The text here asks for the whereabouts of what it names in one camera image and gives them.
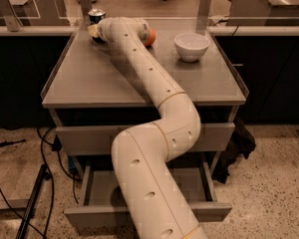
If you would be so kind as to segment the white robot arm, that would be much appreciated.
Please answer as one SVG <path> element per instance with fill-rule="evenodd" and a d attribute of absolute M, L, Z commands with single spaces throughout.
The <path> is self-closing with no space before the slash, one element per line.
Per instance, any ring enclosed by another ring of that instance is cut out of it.
<path fill-rule="evenodd" d="M 149 23 L 106 18 L 89 34 L 130 63 L 160 118 L 120 132 L 111 149 L 114 172 L 141 239 L 207 239 L 166 164 L 200 135 L 199 114 L 183 88 L 150 54 Z"/>

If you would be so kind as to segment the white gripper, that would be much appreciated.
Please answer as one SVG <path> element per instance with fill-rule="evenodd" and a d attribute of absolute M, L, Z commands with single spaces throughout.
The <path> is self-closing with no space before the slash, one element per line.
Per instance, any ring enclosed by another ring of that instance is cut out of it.
<path fill-rule="evenodd" d="M 89 35 L 94 38 L 100 38 L 105 42 L 113 40 L 113 34 L 115 33 L 114 27 L 116 24 L 115 18 L 106 18 L 101 20 L 98 25 L 93 24 L 88 27 Z"/>

